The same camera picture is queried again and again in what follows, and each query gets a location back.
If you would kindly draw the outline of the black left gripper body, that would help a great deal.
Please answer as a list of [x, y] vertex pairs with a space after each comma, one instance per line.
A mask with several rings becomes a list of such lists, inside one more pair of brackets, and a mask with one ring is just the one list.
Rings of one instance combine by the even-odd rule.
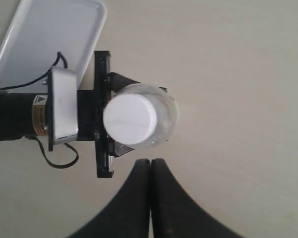
[[[105, 106], [112, 98], [112, 83], [110, 75], [110, 52], [94, 52], [94, 81], [93, 89], [78, 90], [77, 92], [77, 122], [78, 141], [94, 141], [96, 156], [96, 174], [98, 178], [113, 177], [114, 142], [109, 138], [103, 124], [103, 112]], [[56, 91], [52, 85], [52, 71], [48, 70], [42, 76], [19, 85], [7, 86], [5, 90], [12, 90], [30, 86], [41, 81], [48, 86], [48, 104], [45, 106], [44, 131], [48, 132], [48, 150], [53, 151], [55, 143], [52, 141], [52, 133], [56, 132], [56, 126], [52, 120], [56, 118], [56, 113], [52, 107], [56, 105], [54, 101]]]

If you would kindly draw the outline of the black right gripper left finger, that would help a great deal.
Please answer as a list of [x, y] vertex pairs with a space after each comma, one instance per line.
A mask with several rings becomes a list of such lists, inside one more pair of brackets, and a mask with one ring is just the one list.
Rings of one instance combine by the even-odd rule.
[[72, 238], [147, 238], [150, 161], [136, 160], [125, 183], [105, 208]]

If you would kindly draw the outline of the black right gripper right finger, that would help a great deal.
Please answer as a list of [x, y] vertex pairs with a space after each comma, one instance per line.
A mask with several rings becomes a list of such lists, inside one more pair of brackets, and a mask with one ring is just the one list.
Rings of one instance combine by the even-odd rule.
[[178, 183], [164, 159], [150, 172], [150, 206], [155, 238], [239, 238], [203, 210]]

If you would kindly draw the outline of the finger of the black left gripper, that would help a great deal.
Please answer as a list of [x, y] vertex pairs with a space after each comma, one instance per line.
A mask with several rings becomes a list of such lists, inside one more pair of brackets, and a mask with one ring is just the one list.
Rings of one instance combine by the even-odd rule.
[[131, 151], [133, 151], [134, 148], [131, 148], [125, 144], [121, 144], [112, 138], [109, 138], [108, 141], [108, 153], [110, 156], [113, 156], [115, 158], [121, 157]]
[[106, 92], [108, 93], [167, 93], [167, 89], [164, 87], [140, 83], [115, 72], [108, 73], [107, 78]]

